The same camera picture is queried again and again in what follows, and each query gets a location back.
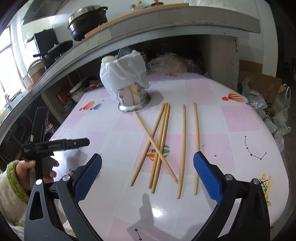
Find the fluffy white sleeve forearm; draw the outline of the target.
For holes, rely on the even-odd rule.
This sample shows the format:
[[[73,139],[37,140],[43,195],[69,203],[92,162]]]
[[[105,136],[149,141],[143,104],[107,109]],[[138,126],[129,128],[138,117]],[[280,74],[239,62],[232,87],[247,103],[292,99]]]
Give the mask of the fluffy white sleeve forearm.
[[[29,197],[16,177],[16,166],[19,162],[10,162],[1,173],[1,213],[10,225],[24,228],[25,222],[21,218]]]

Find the person's left hand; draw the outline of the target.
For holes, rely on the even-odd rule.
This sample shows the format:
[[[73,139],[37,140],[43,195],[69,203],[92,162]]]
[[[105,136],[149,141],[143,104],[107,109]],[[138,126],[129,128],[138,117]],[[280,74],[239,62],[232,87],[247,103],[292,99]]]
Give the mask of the person's left hand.
[[[52,159],[52,158],[49,158],[49,159],[54,160],[53,167],[59,166],[59,163],[55,159]],[[18,182],[20,183],[20,185],[23,187],[25,191],[31,190],[29,169],[34,168],[35,165],[36,165],[35,160],[27,160],[27,161],[22,160],[15,167],[15,173],[16,173]],[[43,180],[46,183],[53,182],[56,176],[57,176],[57,173],[51,170],[49,177],[43,177]]]

